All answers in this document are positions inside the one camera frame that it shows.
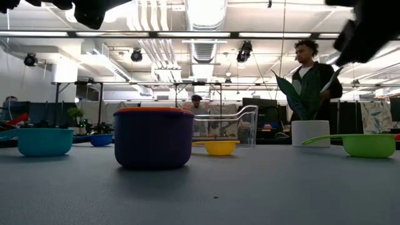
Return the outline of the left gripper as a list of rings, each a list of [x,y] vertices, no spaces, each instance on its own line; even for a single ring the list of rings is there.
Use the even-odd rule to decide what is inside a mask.
[[[84,26],[98,30],[107,11],[128,2],[129,0],[73,0],[74,17]]]

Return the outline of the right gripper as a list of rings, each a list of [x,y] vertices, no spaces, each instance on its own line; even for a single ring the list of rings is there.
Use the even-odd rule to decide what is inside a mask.
[[[367,63],[383,46],[399,36],[399,0],[325,0],[328,6],[352,7],[333,47],[340,52],[335,65]]]

